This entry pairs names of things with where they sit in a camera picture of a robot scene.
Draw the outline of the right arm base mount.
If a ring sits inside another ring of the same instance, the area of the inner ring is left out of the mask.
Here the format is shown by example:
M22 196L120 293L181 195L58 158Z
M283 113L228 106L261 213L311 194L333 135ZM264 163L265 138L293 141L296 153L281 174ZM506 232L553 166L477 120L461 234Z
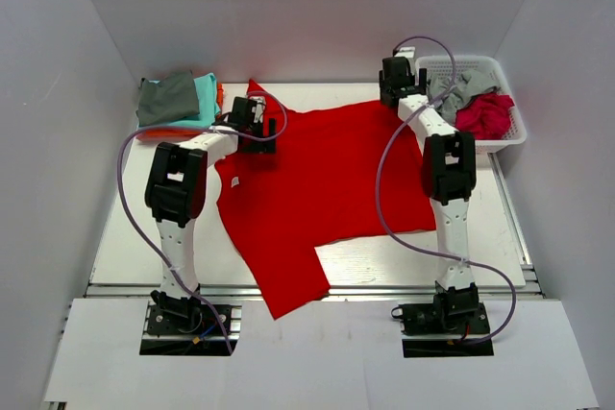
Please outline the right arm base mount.
M465 358L494 354L490 324L474 282L463 289L436 287L430 303L404 303L391 310L402 327L405 358Z

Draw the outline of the red t-shirt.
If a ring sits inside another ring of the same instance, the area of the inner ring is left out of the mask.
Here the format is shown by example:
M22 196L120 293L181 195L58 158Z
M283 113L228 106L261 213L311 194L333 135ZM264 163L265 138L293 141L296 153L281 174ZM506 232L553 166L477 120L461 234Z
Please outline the red t-shirt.
M286 127L273 155L237 152L216 163L222 224L274 319L324 297L318 247L379 236L376 208L396 233L436 228L421 186L416 136L379 101L266 114Z

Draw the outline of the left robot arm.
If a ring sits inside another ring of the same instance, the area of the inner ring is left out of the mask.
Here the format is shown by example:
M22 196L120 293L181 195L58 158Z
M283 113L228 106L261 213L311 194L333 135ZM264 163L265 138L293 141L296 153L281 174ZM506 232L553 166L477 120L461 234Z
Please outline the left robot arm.
M190 299L199 291L194 228L206 201L208 169L237 152L276 152L280 133L276 119L265 115L266 96L256 90L236 97L230 114L205 132L156 148L145 189L145 204L155 219L163 253L162 283L153 300L178 300L169 318L180 331L194 331L203 321L203 308Z

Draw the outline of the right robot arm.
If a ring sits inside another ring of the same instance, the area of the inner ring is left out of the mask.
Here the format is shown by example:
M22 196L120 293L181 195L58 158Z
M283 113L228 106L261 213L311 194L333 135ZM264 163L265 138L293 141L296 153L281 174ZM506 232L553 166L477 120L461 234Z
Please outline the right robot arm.
M381 101L398 111L422 146L421 185L430 199L436 223L435 323L454 332L465 325L479 303L469 261L467 214L476 186L475 139L457 131L428 102L427 71L414 62L414 49L404 47L382 60Z

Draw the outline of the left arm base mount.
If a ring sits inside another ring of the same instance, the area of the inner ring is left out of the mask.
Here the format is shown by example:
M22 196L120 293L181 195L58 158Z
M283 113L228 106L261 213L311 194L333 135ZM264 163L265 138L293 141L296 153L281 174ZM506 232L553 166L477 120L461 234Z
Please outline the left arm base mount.
M229 357L239 338L240 308L212 307L194 299L175 299L154 290L146 310L142 356Z

